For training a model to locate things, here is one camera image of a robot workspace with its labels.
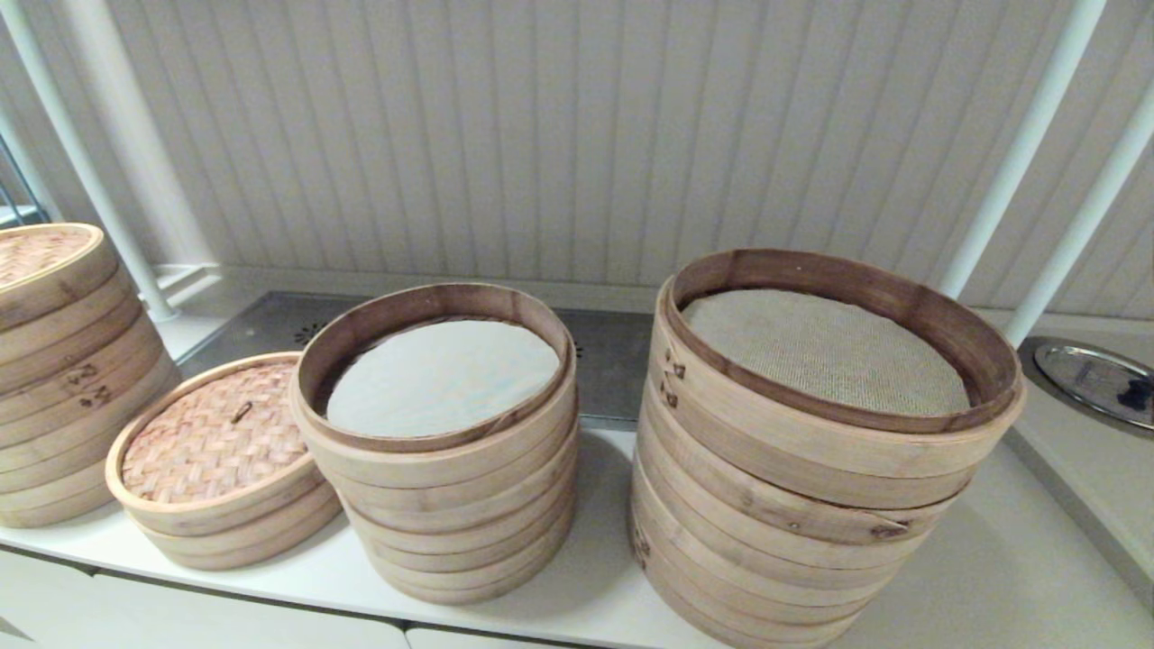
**woven bamboo lid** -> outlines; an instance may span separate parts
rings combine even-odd
[[[0,290],[51,273],[99,244],[99,230],[83,225],[17,227],[0,233]]]
[[[129,440],[125,488],[158,503],[204,502],[257,488],[301,462],[307,449],[286,401],[299,355],[276,356],[178,388]]]

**white paneled wall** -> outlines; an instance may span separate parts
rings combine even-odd
[[[217,260],[652,285],[777,246],[935,282],[1070,0],[112,2]],[[118,200],[143,215],[52,3],[27,1]],[[1151,3],[1114,0],[964,301],[1025,294],[1154,77]],[[58,201],[87,204],[0,38]],[[1154,316],[1145,156],[1055,311]]]

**white cabinet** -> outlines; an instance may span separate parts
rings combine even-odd
[[[412,649],[557,649],[529,640],[505,640],[452,631],[415,627],[405,632]]]
[[[35,640],[0,635],[0,648],[89,649],[106,620],[92,577],[0,550],[0,617]]]
[[[409,649],[396,626],[97,575],[117,649]]]

